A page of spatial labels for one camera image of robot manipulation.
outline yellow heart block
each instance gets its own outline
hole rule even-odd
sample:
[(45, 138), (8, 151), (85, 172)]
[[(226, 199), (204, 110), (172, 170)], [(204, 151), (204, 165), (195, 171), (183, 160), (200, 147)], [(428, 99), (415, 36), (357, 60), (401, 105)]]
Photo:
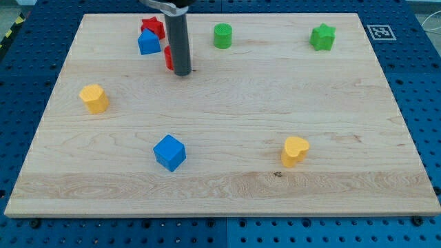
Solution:
[(305, 159), (309, 150), (309, 142), (300, 137), (288, 137), (282, 151), (282, 164), (292, 168), (297, 162)]
[(109, 99), (98, 84), (85, 86), (79, 96), (91, 114), (104, 112), (109, 106)]

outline green cylinder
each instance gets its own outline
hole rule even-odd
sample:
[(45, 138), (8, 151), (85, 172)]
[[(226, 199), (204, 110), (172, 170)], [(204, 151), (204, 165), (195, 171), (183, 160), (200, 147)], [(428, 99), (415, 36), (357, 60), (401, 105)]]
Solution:
[(214, 26), (214, 46), (220, 49), (229, 48), (232, 45), (233, 28), (226, 23)]

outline green block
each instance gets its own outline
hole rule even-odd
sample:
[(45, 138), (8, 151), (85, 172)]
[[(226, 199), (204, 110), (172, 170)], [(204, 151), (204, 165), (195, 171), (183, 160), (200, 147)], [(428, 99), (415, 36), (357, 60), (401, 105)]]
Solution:
[(214, 46), (220, 49), (229, 48), (232, 45), (233, 28), (226, 23), (214, 26)]
[(322, 23), (320, 27), (314, 28), (312, 30), (309, 42), (314, 46), (314, 49), (316, 51), (330, 50), (332, 48), (332, 44), (334, 43), (335, 38), (336, 28), (329, 27), (328, 25)]

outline red block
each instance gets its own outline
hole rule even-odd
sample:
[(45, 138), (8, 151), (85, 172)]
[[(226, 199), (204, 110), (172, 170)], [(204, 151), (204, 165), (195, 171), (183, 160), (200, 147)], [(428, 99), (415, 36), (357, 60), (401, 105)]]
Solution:
[(143, 25), (141, 26), (141, 32), (147, 28), (148, 30), (156, 34), (159, 39), (165, 38), (164, 24), (161, 21), (158, 21), (156, 17), (143, 19), (142, 22)]
[(170, 51), (170, 46), (164, 48), (165, 65), (169, 70), (173, 70), (172, 52)]

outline green star block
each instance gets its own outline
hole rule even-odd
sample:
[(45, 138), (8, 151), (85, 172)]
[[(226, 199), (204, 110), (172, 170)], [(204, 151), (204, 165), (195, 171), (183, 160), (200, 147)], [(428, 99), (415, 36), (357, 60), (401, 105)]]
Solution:
[(336, 28), (329, 27), (328, 25), (322, 23), (320, 27), (312, 30), (311, 39), (309, 42), (314, 46), (316, 51), (330, 50), (335, 38)]

